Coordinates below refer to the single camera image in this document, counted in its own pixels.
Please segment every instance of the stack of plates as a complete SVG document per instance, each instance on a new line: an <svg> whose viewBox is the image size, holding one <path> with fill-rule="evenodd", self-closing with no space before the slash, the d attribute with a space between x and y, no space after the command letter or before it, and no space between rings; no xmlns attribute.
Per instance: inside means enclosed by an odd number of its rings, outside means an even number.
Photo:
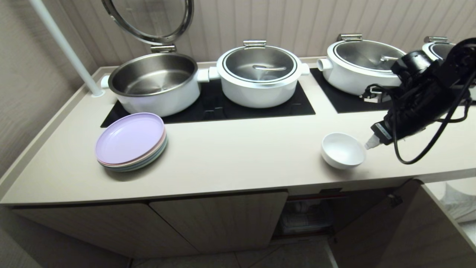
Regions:
<svg viewBox="0 0 476 268"><path fill-rule="evenodd" d="M96 143L106 169L126 172L147 166L167 146L164 122L153 113L134 113L111 124Z"/></svg>

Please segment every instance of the beige countertop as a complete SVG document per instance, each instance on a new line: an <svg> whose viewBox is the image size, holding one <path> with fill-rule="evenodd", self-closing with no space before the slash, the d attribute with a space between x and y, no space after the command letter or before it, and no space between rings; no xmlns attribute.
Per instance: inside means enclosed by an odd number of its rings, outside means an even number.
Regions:
<svg viewBox="0 0 476 268"><path fill-rule="evenodd" d="M101 68L95 78L111 70ZM337 114L312 75L299 82L315 115L167 124L164 154L129 173L106 171L94 155L104 131L99 126L116 101L114 94L107 90L92 98L79 90L1 179L0 203L83 203L276 188L297 194L306 189L373 188L410 177L434 182L476 176L474 107L469 119L450 124L414 165L401 164L393 146L381 145L367 151L366 161L355 169L329 167L320 156L325 135L344 132L365 143L372 135L370 126L387 112ZM454 117L461 114L462 107ZM432 124L400 141L402 157L416 156L438 127Z"/></svg>

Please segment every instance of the cabinet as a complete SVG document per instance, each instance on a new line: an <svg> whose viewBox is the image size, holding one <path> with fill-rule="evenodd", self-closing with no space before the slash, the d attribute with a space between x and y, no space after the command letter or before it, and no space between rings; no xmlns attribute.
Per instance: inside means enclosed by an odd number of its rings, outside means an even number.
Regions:
<svg viewBox="0 0 476 268"><path fill-rule="evenodd" d="M287 192L151 202L149 205L200 253L268 246Z"/></svg>
<svg viewBox="0 0 476 268"><path fill-rule="evenodd" d="M146 204L14 208L59 232L131 258L198 251Z"/></svg>
<svg viewBox="0 0 476 268"><path fill-rule="evenodd" d="M342 228L329 245L339 268L476 267L474 244L416 180Z"/></svg>

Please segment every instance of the glass lid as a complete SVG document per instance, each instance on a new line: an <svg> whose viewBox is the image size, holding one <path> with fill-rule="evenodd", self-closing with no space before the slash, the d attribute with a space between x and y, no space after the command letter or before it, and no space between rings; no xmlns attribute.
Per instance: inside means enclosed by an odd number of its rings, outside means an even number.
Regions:
<svg viewBox="0 0 476 268"><path fill-rule="evenodd" d="M180 37L193 18L193 0L102 0L112 19L142 42L163 45Z"/></svg>
<svg viewBox="0 0 476 268"><path fill-rule="evenodd" d="M335 46L334 53L354 66L379 72L391 72L393 63L405 55L394 47L369 40L342 42Z"/></svg>
<svg viewBox="0 0 476 268"><path fill-rule="evenodd" d="M249 82L274 82L292 75L297 63L274 47L245 47L228 54L223 67L234 77Z"/></svg>
<svg viewBox="0 0 476 268"><path fill-rule="evenodd" d="M449 43L435 43L430 47L430 51L440 59L444 60L455 45Z"/></svg>

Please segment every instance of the white pole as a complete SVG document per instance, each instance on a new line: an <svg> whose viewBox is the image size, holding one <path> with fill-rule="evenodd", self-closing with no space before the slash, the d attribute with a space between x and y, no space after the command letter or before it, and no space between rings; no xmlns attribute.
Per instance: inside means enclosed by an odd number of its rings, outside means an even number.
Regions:
<svg viewBox="0 0 476 268"><path fill-rule="evenodd" d="M40 19L43 21L46 28L48 28L50 31L56 43L58 43L61 50L63 50L66 57L69 59L71 64L73 64L73 67L84 80L84 83L86 83L86 85L89 87L89 90L91 90L92 94L96 97L102 96L104 94L104 90L101 90L96 85L88 70L86 70L81 60L78 58L73 48L70 46L61 30L56 25L54 19L51 17L43 2L41 0L30 0L30 3L35 9L36 13L40 16Z"/></svg>

